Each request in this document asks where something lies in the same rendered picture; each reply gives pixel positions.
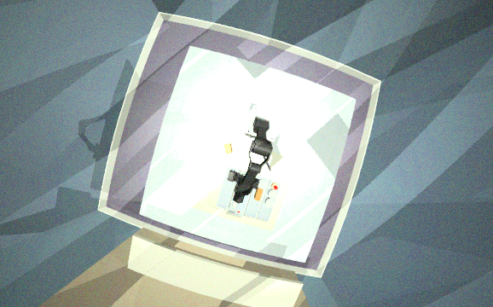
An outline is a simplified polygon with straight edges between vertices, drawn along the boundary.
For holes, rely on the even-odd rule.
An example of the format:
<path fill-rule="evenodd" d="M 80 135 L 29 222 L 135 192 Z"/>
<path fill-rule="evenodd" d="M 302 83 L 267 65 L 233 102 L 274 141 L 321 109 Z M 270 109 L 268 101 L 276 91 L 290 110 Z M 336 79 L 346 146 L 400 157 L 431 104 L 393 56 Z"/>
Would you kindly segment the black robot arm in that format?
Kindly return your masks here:
<path fill-rule="evenodd" d="M 257 133 L 257 136 L 254 141 L 252 141 L 248 153 L 250 163 L 246 175 L 242 176 L 235 186 L 233 201 L 238 204 L 243 202 L 245 195 L 249 195 L 252 192 L 252 182 L 256 178 L 257 174 L 260 174 L 262 167 L 270 160 L 273 150 L 272 144 L 269 140 L 267 140 L 266 135 L 266 132 L 270 128 L 270 120 L 256 116 L 252 126 L 253 132 Z M 261 164 L 253 163 L 250 155 L 251 152 L 267 158 Z"/>

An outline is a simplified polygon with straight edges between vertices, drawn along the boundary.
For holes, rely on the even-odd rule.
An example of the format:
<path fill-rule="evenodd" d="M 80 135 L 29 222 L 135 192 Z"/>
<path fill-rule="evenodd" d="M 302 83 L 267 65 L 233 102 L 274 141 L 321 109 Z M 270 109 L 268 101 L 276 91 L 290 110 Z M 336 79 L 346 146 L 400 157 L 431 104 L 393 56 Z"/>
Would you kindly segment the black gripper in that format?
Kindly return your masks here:
<path fill-rule="evenodd" d="M 230 171 L 227 180 L 230 182 L 238 182 L 239 179 L 242 178 L 243 175 L 241 175 L 239 172 L 235 171 Z M 257 189 L 259 185 L 259 179 L 255 178 L 254 181 L 252 182 L 252 188 Z"/>

